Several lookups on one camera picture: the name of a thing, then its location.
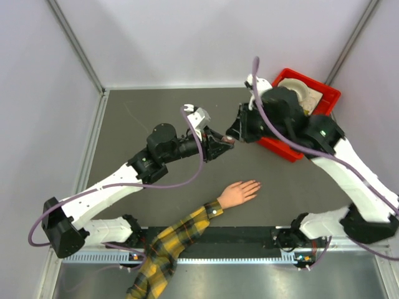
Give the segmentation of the pink nail polish bottle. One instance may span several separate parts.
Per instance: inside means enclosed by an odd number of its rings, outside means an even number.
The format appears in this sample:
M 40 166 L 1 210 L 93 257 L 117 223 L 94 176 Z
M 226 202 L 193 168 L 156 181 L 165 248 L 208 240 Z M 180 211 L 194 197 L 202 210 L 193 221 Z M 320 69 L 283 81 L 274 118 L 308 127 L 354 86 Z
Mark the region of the pink nail polish bottle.
M 229 140 L 229 139 L 226 138 L 226 136 L 223 136 L 221 140 L 223 142 L 225 142 L 225 143 L 229 143 L 229 144 L 232 144 L 232 145 L 235 143 L 234 139 L 233 140 Z

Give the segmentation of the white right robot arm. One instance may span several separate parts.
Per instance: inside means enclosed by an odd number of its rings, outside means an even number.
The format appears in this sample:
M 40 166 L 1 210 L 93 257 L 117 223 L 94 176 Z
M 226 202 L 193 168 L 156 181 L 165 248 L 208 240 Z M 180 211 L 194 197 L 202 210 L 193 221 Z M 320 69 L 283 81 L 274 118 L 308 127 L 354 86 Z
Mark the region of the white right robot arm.
M 358 157 L 331 117 L 305 114 L 295 91 L 260 90 L 239 105 L 226 134 L 244 143 L 261 138 L 285 141 L 325 171 L 351 200 L 334 211 L 299 214 L 277 236 L 279 242 L 303 247 L 320 237 L 346 235 L 359 244 L 374 244 L 398 233 L 398 195 Z

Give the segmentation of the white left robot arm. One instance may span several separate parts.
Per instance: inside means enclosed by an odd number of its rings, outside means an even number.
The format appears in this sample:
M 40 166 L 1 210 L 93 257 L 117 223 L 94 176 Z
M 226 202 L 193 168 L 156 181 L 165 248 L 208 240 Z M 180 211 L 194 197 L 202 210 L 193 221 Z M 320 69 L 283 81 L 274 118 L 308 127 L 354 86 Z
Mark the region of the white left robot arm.
M 105 243 L 134 247 L 141 241 L 141 227 L 131 215 L 115 219 L 94 217 L 124 197 L 139 192 L 159 181 L 168 172 L 166 165 L 202 153 L 201 162 L 218 158 L 233 149 L 234 140 L 208 126 L 197 134 L 181 137 L 175 127 L 162 123 L 147 138 L 146 147 L 117 171 L 88 188 L 62 201 L 47 200 L 42 229 L 50 246 L 60 259 L 70 257 L 85 246 Z

